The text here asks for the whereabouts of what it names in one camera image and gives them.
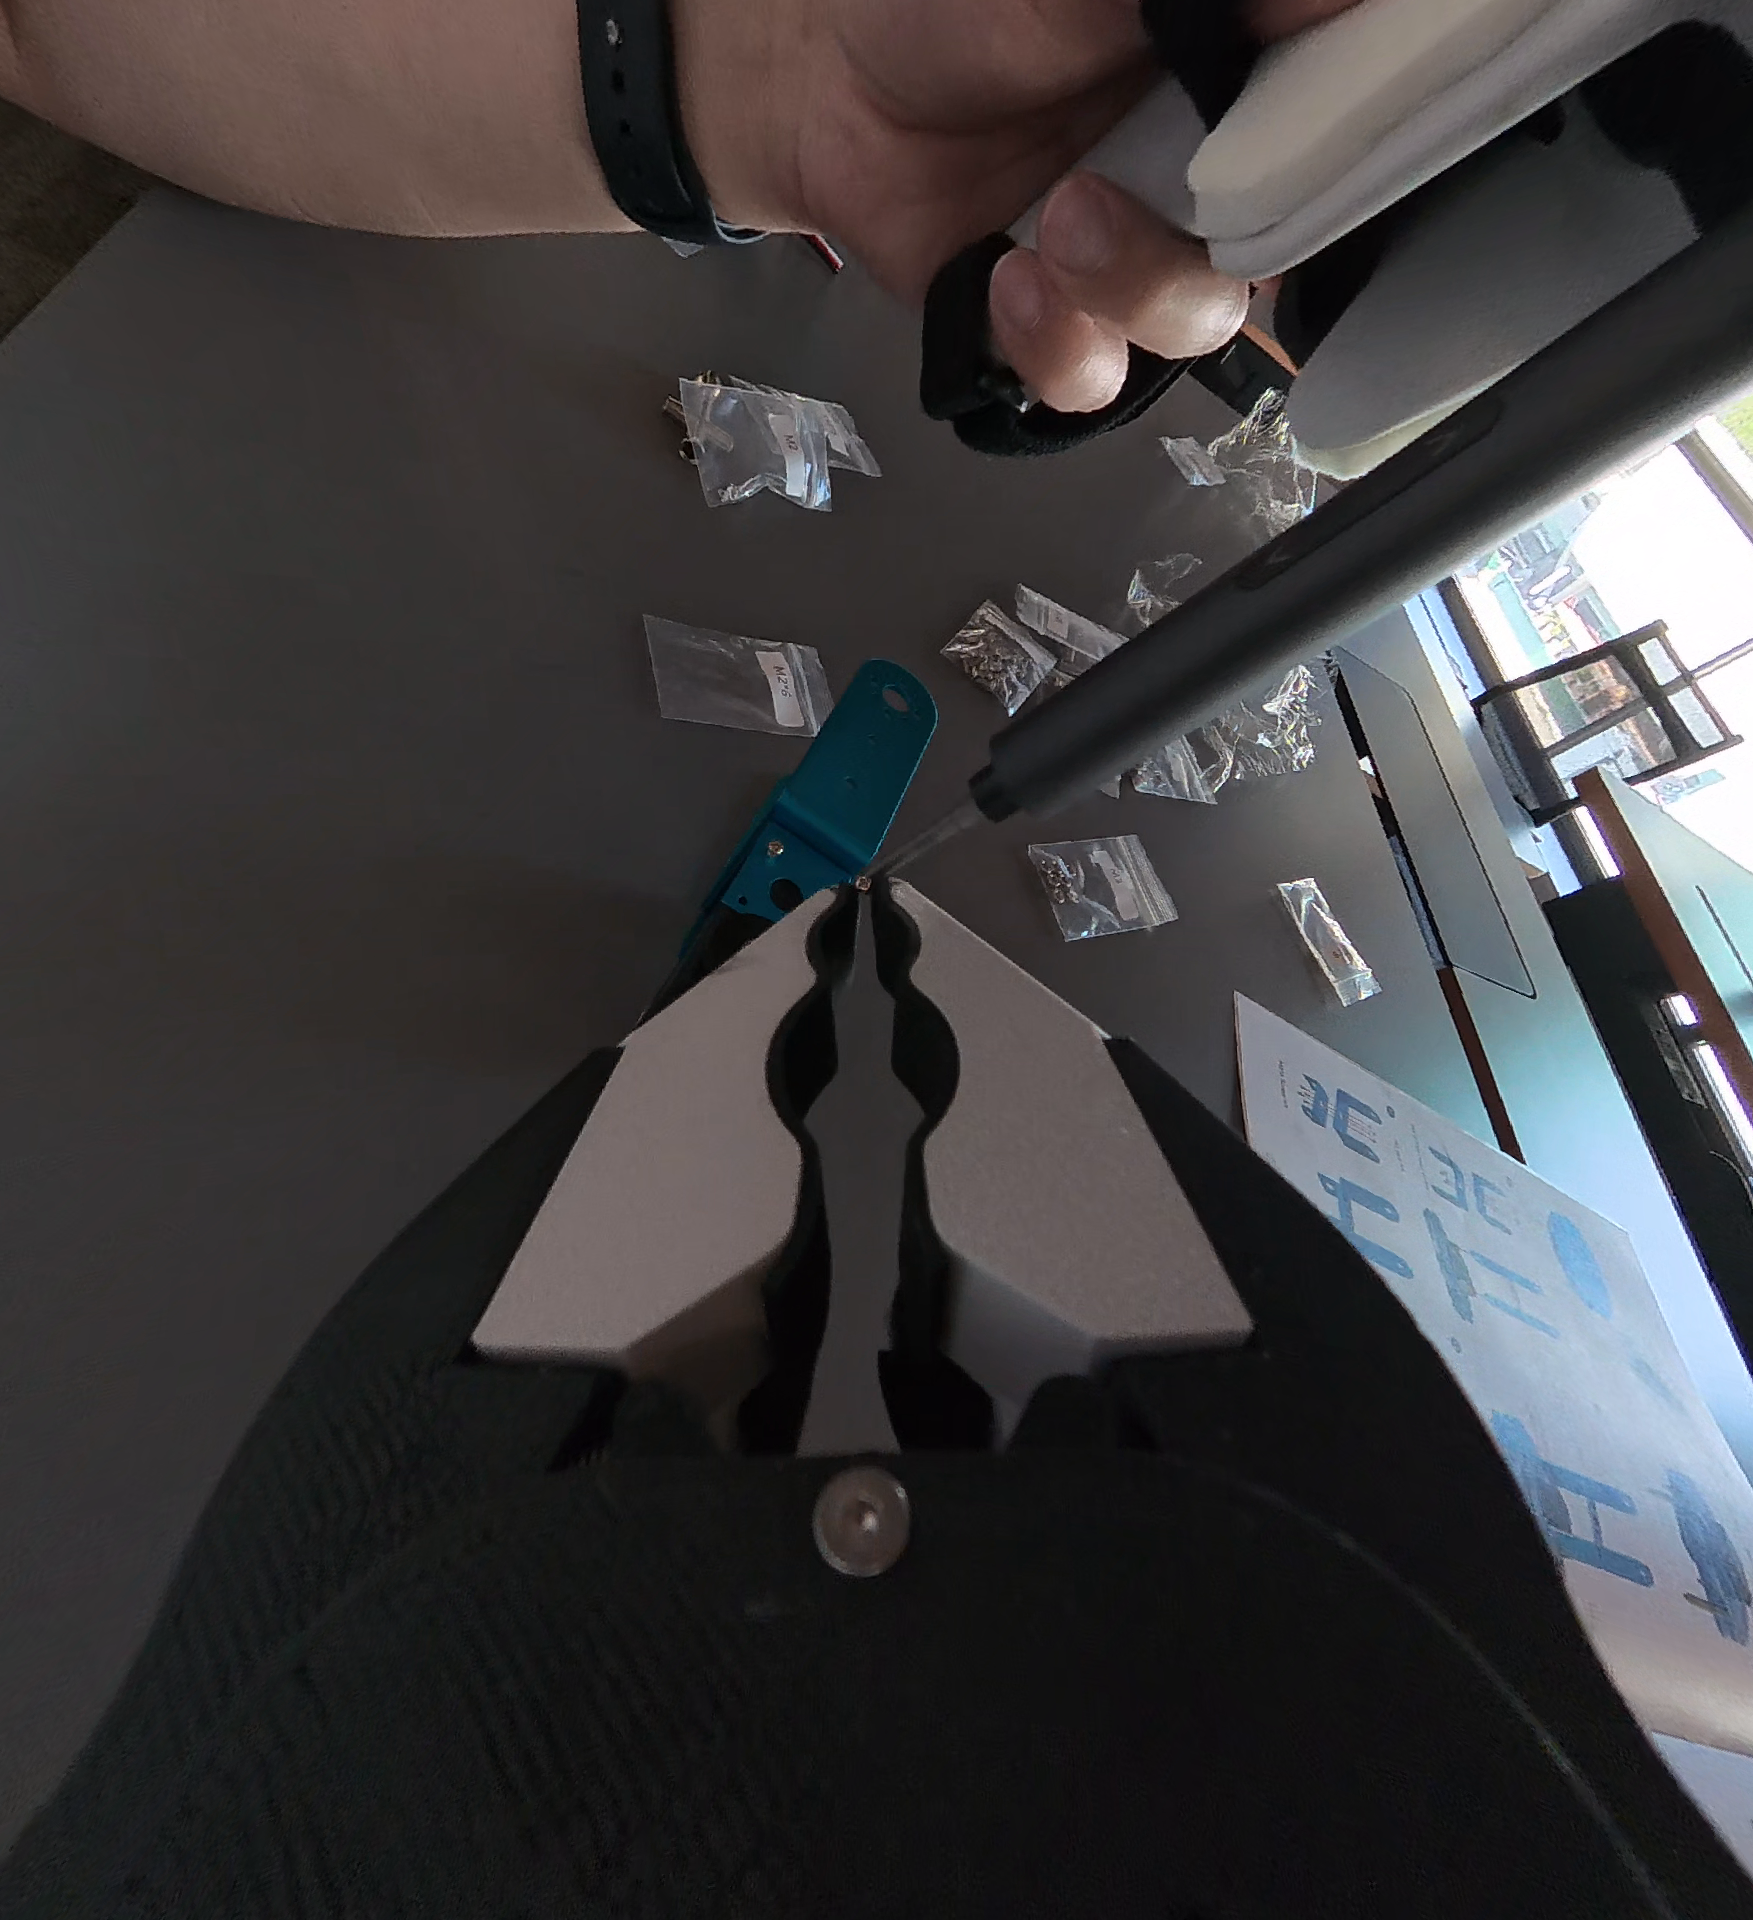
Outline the open instruction booklet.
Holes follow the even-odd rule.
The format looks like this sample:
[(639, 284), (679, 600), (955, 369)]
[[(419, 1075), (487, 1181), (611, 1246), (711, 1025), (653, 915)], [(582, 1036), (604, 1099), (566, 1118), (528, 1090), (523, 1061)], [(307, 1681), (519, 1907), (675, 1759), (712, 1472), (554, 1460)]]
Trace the open instruction booklet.
[(1439, 1349), (1583, 1635), (1753, 1879), (1753, 1482), (1631, 1237), (1244, 995), (1235, 1042), (1249, 1146)]

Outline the blue metal bracket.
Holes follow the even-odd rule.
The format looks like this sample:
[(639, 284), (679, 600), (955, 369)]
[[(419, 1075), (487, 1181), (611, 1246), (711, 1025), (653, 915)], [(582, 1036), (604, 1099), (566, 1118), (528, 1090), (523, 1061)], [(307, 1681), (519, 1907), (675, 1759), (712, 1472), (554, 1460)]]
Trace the blue metal bracket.
[(870, 872), (935, 733), (924, 685), (894, 662), (864, 662), (729, 853), (643, 1016), (663, 1013), (808, 900)]

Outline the dark grey electric screwdriver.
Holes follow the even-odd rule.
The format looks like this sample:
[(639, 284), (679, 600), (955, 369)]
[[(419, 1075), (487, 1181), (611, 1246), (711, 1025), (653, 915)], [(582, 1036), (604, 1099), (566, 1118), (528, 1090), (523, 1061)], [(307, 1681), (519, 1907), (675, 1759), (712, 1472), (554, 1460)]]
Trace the dark grey electric screwdriver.
[(886, 880), (1043, 816), (1753, 388), (1753, 203), (999, 733)]

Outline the person's left forearm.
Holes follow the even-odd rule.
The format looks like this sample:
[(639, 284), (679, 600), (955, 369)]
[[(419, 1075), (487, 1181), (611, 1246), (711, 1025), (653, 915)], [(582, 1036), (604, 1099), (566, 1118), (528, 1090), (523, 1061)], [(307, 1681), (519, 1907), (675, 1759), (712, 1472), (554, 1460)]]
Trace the person's left forearm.
[(630, 232), (573, 4), (0, 2), (0, 97), (218, 203), (428, 238)]

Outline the black metal frame chair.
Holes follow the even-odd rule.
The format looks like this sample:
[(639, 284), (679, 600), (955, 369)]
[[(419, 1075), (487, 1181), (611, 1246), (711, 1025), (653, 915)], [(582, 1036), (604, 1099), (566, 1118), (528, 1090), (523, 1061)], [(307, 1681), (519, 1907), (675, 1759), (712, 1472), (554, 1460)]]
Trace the black metal frame chair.
[(1535, 826), (1578, 806), (1583, 773), (1606, 769), (1643, 785), (1743, 744), (1679, 660), (1662, 620), (1487, 688), (1471, 706)]

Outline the clear M3 screw bag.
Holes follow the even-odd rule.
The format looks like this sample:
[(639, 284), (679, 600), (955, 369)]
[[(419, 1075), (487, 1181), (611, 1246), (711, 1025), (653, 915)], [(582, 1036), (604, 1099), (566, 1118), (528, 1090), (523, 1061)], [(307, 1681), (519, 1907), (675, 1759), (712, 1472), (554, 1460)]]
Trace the clear M3 screw bag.
[[(821, 511), (834, 501), (836, 470), (879, 474), (856, 420), (836, 401), (702, 372), (679, 383), (666, 409), (682, 424), (682, 455), (698, 470), (704, 501), (714, 507), (765, 494)], [(1016, 718), (1176, 610), (1196, 566), (1192, 554), (1139, 566), (1117, 629), (1021, 586), (1015, 610), (981, 603), (940, 655), (988, 691), (1007, 718)], [(814, 648), (660, 615), (647, 615), (643, 631), (657, 707), (669, 721), (768, 733), (809, 749), (836, 706)], [(1231, 782), (1302, 771), (1315, 757), (1318, 683), (1314, 668), (1293, 665), (1270, 690), (1173, 736), (1101, 788), (1108, 796), (1132, 787), (1149, 798), (1212, 805)]]

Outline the large window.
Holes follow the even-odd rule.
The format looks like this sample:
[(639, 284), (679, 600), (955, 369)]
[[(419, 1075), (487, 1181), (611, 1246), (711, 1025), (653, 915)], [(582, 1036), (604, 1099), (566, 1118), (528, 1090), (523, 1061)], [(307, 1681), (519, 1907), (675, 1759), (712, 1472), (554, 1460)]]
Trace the large window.
[(1506, 538), (1445, 594), (1489, 685), (1662, 620), (1743, 744), (1637, 790), (1753, 872), (1753, 393)]

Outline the black wrist band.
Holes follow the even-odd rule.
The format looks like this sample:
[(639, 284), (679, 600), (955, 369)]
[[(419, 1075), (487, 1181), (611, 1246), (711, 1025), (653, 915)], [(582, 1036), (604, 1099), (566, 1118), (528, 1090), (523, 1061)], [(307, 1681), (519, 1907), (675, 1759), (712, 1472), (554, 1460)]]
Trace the black wrist band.
[(725, 242), (682, 124), (668, 2), (577, 2), (585, 129), (618, 212), (675, 247)]

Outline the dark grey desk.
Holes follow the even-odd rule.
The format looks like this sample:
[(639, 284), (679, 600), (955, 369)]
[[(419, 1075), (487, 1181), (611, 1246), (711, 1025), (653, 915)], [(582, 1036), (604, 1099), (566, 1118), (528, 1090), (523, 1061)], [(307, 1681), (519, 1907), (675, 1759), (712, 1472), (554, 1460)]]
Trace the dark grey desk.
[(1268, 538), (1139, 428), (993, 461), (799, 242), (395, 242), (152, 194), (0, 349), (0, 1857), (350, 1283), (666, 973), (799, 744), (647, 614), (942, 643)]

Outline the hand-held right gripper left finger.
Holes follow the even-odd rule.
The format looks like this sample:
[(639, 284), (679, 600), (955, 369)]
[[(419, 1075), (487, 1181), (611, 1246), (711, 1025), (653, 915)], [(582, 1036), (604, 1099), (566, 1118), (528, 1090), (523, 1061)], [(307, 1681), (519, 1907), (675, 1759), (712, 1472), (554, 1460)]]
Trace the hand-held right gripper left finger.
[(860, 910), (853, 887), (805, 900), (625, 1036), (478, 1355), (661, 1385), (721, 1444), (793, 1449), (832, 1268), (809, 1115)]

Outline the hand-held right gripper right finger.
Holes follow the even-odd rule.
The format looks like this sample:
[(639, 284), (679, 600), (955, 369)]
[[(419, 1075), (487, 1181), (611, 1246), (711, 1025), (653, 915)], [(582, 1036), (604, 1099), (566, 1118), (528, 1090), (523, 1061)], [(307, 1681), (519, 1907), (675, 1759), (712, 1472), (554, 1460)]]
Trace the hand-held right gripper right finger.
[(1244, 1345), (1103, 1026), (906, 882), (874, 883), (872, 931), (921, 1112), (878, 1357), (897, 1441), (987, 1453), (1052, 1380)]

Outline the person's left hand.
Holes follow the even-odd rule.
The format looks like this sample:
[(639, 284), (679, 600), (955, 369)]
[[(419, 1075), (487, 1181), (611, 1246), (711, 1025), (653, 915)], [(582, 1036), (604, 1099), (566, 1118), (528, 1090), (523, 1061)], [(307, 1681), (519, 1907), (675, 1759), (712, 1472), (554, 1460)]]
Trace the person's left hand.
[(1081, 170), (1157, 78), (1139, 4), (671, 4), (671, 38), (689, 145), (735, 225), (821, 233), (912, 300), (1040, 208), (984, 300), (987, 359), (1035, 403), (1101, 409), (1136, 353), (1210, 353), (1249, 315), (1199, 239)]

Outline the wood-edged grey table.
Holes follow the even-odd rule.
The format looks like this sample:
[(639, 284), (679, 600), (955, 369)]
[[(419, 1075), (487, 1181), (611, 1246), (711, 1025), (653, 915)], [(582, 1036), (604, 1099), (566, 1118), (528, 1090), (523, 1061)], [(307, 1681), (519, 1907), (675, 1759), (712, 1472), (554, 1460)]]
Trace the wood-edged grey table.
[(1753, 1135), (1753, 872), (1609, 769), (1580, 775), (1575, 795)]
[(1411, 908), (1498, 1146), (1543, 1172), (1561, 965), (1449, 712), (1350, 648), (1334, 655)]

